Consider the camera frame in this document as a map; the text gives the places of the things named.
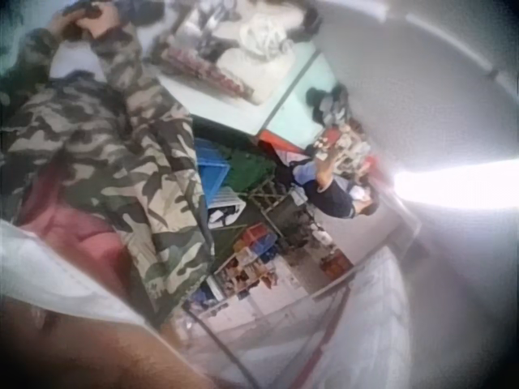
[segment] hand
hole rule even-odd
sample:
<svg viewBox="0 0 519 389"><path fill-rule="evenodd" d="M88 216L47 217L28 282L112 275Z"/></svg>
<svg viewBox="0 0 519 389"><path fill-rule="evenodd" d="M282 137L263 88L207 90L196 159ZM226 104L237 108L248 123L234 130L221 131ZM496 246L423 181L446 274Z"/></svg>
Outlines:
<svg viewBox="0 0 519 389"><path fill-rule="evenodd" d="M77 10L67 15L63 15L63 13L59 11L54 14L52 20L50 20L50 23L47 25L47 30L49 30L58 41L61 41L65 29L84 16L85 10Z"/></svg>
<svg viewBox="0 0 519 389"><path fill-rule="evenodd" d="M96 19L83 18L76 22L78 26L90 31L94 39L103 35L111 28L117 27L121 20L119 19L119 13L117 8L107 2L94 2L94 6L101 10L101 16Z"/></svg>

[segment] camouflage jacket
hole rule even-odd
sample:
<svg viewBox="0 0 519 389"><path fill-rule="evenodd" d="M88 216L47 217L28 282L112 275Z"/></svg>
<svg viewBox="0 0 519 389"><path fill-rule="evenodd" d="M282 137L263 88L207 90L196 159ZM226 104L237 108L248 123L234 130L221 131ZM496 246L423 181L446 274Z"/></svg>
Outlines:
<svg viewBox="0 0 519 389"><path fill-rule="evenodd" d="M38 171L60 158L63 196L117 231L157 325L212 260L191 118L143 68L131 25L92 43L108 84L86 72L49 80L57 48L45 29L31 32L0 78L2 218L16 224Z"/></svg>

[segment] bright light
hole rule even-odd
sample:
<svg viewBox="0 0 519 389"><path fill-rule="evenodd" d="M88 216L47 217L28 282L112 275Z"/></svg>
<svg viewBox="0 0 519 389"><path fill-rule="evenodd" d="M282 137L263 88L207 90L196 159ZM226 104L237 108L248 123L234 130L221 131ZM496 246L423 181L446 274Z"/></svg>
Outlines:
<svg viewBox="0 0 519 389"><path fill-rule="evenodd" d="M519 160L399 173L395 176L395 191L404 200L441 207L519 207Z"/></svg>

